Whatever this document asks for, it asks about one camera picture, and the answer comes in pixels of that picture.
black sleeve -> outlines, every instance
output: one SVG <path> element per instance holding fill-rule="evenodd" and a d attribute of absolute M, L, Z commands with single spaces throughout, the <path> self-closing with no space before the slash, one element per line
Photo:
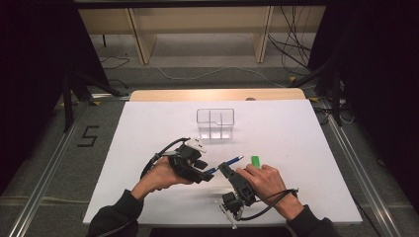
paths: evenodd
<path fill-rule="evenodd" d="M 143 206 L 143 201 L 138 201 L 130 191 L 125 190 L 117 203 L 104 206 L 96 213 L 87 236 L 136 236 L 138 232 L 136 220 Z"/>
<path fill-rule="evenodd" d="M 308 205 L 304 206 L 304 210 L 295 219 L 287 221 L 287 224 L 298 237 L 341 236 L 330 219 L 317 219 Z"/>

person's right hand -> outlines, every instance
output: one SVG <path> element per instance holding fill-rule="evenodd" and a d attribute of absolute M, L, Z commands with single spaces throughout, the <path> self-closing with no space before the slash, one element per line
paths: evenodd
<path fill-rule="evenodd" d="M 256 195 L 266 204 L 271 204 L 278 197 L 275 194 L 287 189 L 280 172 L 269 165 L 262 165 L 258 169 L 249 164 L 245 170 L 237 168 L 236 172 L 249 182 Z M 292 220 L 304 207 L 296 197 L 289 194 L 275 205 L 275 209 L 286 220 Z"/>

gray carpet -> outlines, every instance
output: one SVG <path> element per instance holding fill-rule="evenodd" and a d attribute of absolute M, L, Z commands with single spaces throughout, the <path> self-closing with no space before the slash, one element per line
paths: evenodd
<path fill-rule="evenodd" d="M 162 68 L 167 75 L 183 78 L 197 77 L 217 69 L 219 68 Z M 290 83 L 288 78 L 291 74 L 284 69 L 247 69 L 257 71 L 277 84 L 287 86 Z M 225 69 L 196 80 L 170 80 L 165 78 L 156 68 L 114 69 L 107 70 L 107 75 L 110 79 L 119 79 L 129 86 L 126 89 L 122 83 L 111 81 L 114 88 L 123 92 L 131 92 L 137 89 L 276 87 L 259 74 L 237 68 Z M 311 83 L 303 86 L 303 88 L 307 88 L 304 90 L 307 97 L 314 95 L 313 88 L 310 88 L 312 85 Z M 101 90 L 96 88 L 91 88 L 91 91 L 102 93 Z M 49 185 L 42 205 L 28 229 L 27 236 L 83 236 L 86 233 L 87 226 L 82 224 L 82 219 L 101 173 L 123 107 L 124 102 L 121 101 L 103 102 L 99 106 L 88 107 Z M 322 121 L 324 115 L 319 114 L 318 118 L 319 121 Z M 40 139 L 39 145 L 34 149 L 33 156 L 22 165 L 2 196 L 0 202 L 0 236 L 6 236 L 10 231 L 10 227 L 25 203 L 25 198 L 32 193 L 62 136 L 63 125 L 63 107 L 58 102 L 54 116 L 51 116 L 49 126 L 42 139 Z M 89 129 L 88 132 L 89 135 L 97 136 L 94 146 L 80 147 L 79 145 L 90 142 L 90 139 L 82 138 L 82 136 L 86 127 L 92 125 L 98 126 L 98 128 Z M 329 124 L 325 124 L 322 129 L 351 194 L 379 229 L 377 219 L 355 179 L 331 127 Z M 381 197 L 389 207 L 402 236 L 417 236 L 417 233 L 419 233 L 418 214 L 411 207 L 391 174 L 385 167 L 377 163 L 379 157 L 362 125 L 355 121 L 351 124 L 344 124 L 344 129 L 377 186 Z M 51 200 L 50 198 L 59 198 L 59 200 Z M 377 236 L 366 220 L 360 225 L 338 226 L 338 229 L 343 236 Z M 149 231 L 149 228 L 141 228 L 140 236 L 148 236 Z"/>

hand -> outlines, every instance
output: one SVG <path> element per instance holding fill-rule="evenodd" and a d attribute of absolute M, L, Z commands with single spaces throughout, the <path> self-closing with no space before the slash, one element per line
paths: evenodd
<path fill-rule="evenodd" d="M 172 185 L 190 185 L 188 181 L 175 174 L 167 157 L 160 158 L 154 166 L 135 185 L 131 194 L 138 200 L 143 200 L 149 193 L 156 190 L 168 189 Z"/>
<path fill-rule="evenodd" d="M 287 188 L 277 169 L 269 165 L 262 165 L 261 168 L 258 169 L 249 164 L 245 170 L 237 168 L 236 172 L 249 182 L 256 195 L 265 204 L 269 205 L 278 197 L 273 197 L 273 195 Z M 294 219 L 304 209 L 299 200 L 291 194 L 283 197 L 274 208 L 287 220 Z"/>

green object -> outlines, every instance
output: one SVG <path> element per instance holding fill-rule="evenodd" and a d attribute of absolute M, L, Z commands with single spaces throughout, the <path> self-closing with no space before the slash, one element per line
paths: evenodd
<path fill-rule="evenodd" d="M 256 168 L 261 168 L 261 164 L 259 163 L 259 156 L 252 156 L 252 165 Z"/>

